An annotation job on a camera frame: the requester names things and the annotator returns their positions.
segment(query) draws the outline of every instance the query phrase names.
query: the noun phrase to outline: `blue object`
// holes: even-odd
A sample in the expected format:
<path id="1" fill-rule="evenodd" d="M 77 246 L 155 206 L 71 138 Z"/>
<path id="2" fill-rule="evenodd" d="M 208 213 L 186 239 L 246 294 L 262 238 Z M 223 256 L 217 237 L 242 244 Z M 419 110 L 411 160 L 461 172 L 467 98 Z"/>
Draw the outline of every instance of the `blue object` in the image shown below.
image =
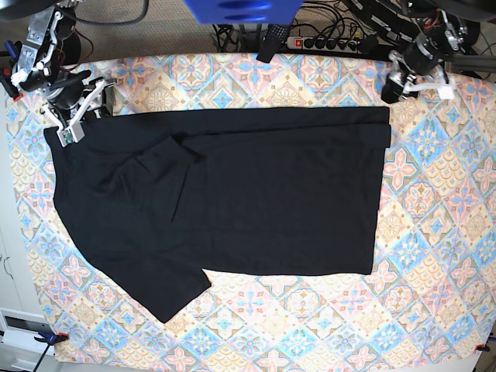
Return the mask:
<path id="1" fill-rule="evenodd" d="M 273 23 L 289 25 L 302 0 L 185 0 L 201 24 Z"/>
<path id="2" fill-rule="evenodd" d="M 41 331 L 38 331 L 38 334 L 46 340 L 47 344 L 51 346 L 55 345 L 55 341 L 57 340 L 57 335 L 54 335 L 53 333 L 45 333 Z"/>
<path id="3" fill-rule="evenodd" d="M 16 62 L 19 59 L 19 51 L 17 50 L 14 43 L 10 40 L 7 40 L 5 41 L 4 45 L 7 51 L 9 52 L 9 55 L 12 58 L 12 60 Z"/>

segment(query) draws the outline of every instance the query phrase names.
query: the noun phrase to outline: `t-shirt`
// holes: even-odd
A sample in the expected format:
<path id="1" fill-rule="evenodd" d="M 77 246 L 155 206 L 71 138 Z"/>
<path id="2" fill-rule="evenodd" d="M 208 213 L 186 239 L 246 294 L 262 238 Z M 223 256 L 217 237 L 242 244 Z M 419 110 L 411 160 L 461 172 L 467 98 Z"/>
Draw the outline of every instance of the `t-shirt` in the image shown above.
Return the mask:
<path id="1" fill-rule="evenodd" d="M 166 322 L 202 269 L 369 274 L 388 108 L 158 112 L 45 130 L 76 247 Z"/>

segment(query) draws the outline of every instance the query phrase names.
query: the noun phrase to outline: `table surface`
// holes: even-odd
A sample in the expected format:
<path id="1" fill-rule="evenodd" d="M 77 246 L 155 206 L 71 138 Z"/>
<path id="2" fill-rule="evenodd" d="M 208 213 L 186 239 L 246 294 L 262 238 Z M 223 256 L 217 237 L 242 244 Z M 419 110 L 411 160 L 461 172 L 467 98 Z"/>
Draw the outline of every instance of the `table surface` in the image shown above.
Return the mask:
<path id="1" fill-rule="evenodd" d="M 85 65 L 114 77 L 115 112 L 383 105 L 388 65 L 250 54 Z M 7 104 L 19 221 L 42 310 L 70 334 L 57 360 L 144 370 L 365 371 L 473 355 L 496 319 L 495 86 L 456 76 L 391 106 L 374 259 L 366 277 L 208 271 L 210 290 L 167 324 L 91 267 L 53 207 L 43 100 Z"/>

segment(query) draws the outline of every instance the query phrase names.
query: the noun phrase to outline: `white cabinet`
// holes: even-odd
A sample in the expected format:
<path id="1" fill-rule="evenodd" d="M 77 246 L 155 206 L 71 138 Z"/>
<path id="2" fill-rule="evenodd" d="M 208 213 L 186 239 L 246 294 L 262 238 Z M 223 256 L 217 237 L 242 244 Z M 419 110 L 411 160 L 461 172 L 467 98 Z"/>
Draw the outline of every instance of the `white cabinet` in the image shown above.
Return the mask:
<path id="1" fill-rule="evenodd" d="M 22 241 L 21 227 L 12 186 L 9 148 L 7 144 L 7 117 L 5 91 L 0 87 L 0 307 L 40 314 L 28 266 L 28 257 Z"/>
<path id="2" fill-rule="evenodd" d="M 21 310 L 21 301 L 17 295 L 16 283 L 14 282 L 12 268 L 3 244 L 2 231 L 0 230 L 0 307 Z"/>

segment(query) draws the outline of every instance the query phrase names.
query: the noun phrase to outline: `power strip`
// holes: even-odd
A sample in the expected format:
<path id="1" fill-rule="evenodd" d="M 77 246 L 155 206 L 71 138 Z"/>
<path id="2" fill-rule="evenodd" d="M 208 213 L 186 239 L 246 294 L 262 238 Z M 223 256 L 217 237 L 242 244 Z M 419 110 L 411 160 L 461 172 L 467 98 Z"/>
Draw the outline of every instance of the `power strip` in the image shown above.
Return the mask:
<path id="1" fill-rule="evenodd" d="M 339 40 L 334 39 L 327 40 L 319 37 L 303 37 L 303 36 L 289 36 L 286 41 L 288 49 L 293 50 L 323 50 L 323 51 L 335 51 L 343 53 L 358 53 L 361 52 L 358 49 L 358 44 L 360 42 L 357 40 Z"/>

